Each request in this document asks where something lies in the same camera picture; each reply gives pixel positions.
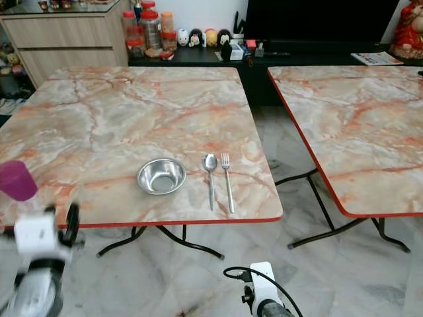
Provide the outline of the purple plastic cup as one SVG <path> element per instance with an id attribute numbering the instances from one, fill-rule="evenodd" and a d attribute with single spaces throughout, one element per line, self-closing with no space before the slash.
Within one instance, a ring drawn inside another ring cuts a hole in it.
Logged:
<path id="1" fill-rule="evenodd" d="M 15 201 L 26 201 L 36 195 L 38 188 L 25 163 L 10 160 L 0 165 L 0 190 Z"/>

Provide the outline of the orange snack jar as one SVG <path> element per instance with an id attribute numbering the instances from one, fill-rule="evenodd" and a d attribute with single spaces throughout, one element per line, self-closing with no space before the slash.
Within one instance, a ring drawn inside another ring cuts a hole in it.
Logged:
<path id="1" fill-rule="evenodd" d="M 175 32 L 173 13 L 170 11 L 161 12 L 161 33 L 173 32 Z"/>

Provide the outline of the tall jar red lid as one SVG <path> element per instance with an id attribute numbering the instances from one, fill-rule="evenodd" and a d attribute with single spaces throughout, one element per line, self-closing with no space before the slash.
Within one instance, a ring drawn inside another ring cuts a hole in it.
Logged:
<path id="1" fill-rule="evenodd" d="M 136 19 L 135 12 L 133 10 L 125 10 L 122 18 L 123 33 L 125 40 L 140 40 L 140 31 L 138 20 Z"/>

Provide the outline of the beige plush toy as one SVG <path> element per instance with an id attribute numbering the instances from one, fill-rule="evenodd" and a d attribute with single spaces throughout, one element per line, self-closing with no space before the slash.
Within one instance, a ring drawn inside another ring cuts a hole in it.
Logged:
<path id="1" fill-rule="evenodd" d="M 11 43 L 3 43 L 0 56 L 1 75 L 21 75 L 24 72 L 24 67 Z"/>

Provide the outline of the light wooden drawer cabinet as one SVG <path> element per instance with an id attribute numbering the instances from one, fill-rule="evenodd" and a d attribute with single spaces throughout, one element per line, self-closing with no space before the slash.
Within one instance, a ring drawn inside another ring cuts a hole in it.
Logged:
<path id="1" fill-rule="evenodd" d="M 39 87 L 66 67 L 127 66 L 122 19 L 128 7 L 128 0 L 109 0 L 43 10 L 38 0 L 24 0 L 3 10 L 1 23 L 34 87 Z"/>

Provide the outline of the white magazine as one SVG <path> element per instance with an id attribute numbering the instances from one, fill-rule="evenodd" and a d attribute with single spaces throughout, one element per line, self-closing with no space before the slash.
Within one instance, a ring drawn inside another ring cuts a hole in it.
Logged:
<path id="1" fill-rule="evenodd" d="M 365 65 L 403 65 L 398 58 L 389 52 L 353 52 L 351 57 L 356 58 Z"/>

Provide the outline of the small jar red lid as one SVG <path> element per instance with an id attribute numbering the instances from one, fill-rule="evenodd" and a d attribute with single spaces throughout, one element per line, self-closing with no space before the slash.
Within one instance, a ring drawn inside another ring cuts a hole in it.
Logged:
<path id="1" fill-rule="evenodd" d="M 175 31 L 161 31 L 161 48 L 174 52 L 178 48 L 177 33 Z"/>
<path id="2" fill-rule="evenodd" d="M 130 59 L 145 57 L 145 42 L 143 38 L 132 37 L 125 40 L 127 54 Z"/>

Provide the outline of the stainless steel bowl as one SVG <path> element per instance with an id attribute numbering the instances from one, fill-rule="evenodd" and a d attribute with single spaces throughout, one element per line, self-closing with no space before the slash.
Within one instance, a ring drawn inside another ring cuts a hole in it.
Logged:
<path id="1" fill-rule="evenodd" d="M 157 158 L 139 169 L 136 182 L 147 194 L 171 194 L 185 181 L 186 171 L 177 160 Z"/>

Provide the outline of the stainless steel fork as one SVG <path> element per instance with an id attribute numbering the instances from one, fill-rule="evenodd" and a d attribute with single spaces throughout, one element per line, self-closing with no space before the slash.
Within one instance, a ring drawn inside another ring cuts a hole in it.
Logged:
<path id="1" fill-rule="evenodd" d="M 227 199 L 229 199 L 229 212 L 235 214 L 235 198 L 233 198 L 233 191 L 230 178 L 231 160 L 229 154 L 221 154 L 221 167 L 225 173 L 225 181 L 227 185 Z"/>

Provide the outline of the stainless steel spoon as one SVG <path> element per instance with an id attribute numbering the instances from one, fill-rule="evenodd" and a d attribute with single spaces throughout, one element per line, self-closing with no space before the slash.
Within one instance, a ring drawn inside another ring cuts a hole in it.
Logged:
<path id="1" fill-rule="evenodd" d="M 203 167 L 208 173 L 208 194 L 210 211 L 215 211 L 215 184 L 214 171 L 217 168 L 217 157 L 214 154 L 208 153 L 204 156 Z"/>

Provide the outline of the red statue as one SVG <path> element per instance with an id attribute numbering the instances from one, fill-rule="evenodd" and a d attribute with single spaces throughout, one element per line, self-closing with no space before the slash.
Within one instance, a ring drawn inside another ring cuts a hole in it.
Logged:
<path id="1" fill-rule="evenodd" d="M 423 59 L 423 0 L 410 0 L 400 12 L 389 52 L 404 59 Z"/>

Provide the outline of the black television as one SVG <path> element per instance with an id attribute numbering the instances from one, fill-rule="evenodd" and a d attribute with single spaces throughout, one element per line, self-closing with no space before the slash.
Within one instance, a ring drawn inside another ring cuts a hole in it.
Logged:
<path id="1" fill-rule="evenodd" d="M 290 42 L 377 43 L 400 0 L 248 0 L 245 36 Z"/>

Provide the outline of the black TV console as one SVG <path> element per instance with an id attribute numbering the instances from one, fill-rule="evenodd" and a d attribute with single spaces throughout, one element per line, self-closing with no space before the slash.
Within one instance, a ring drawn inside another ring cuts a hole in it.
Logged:
<path id="1" fill-rule="evenodd" d="M 287 57 L 258 57 L 253 63 L 220 61 L 212 48 L 179 48 L 174 58 L 167 61 L 159 57 L 129 58 L 130 67 L 235 67 L 251 108 L 283 106 L 267 73 L 269 67 L 315 65 L 362 65 L 362 62 L 348 52 L 293 52 Z"/>

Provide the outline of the big clear jar red lid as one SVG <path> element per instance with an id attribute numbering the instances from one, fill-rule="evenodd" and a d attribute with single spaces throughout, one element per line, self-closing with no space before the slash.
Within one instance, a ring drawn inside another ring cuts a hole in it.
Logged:
<path id="1" fill-rule="evenodd" d="M 161 49 L 161 19 L 155 10 L 142 10 L 140 24 L 147 49 Z"/>

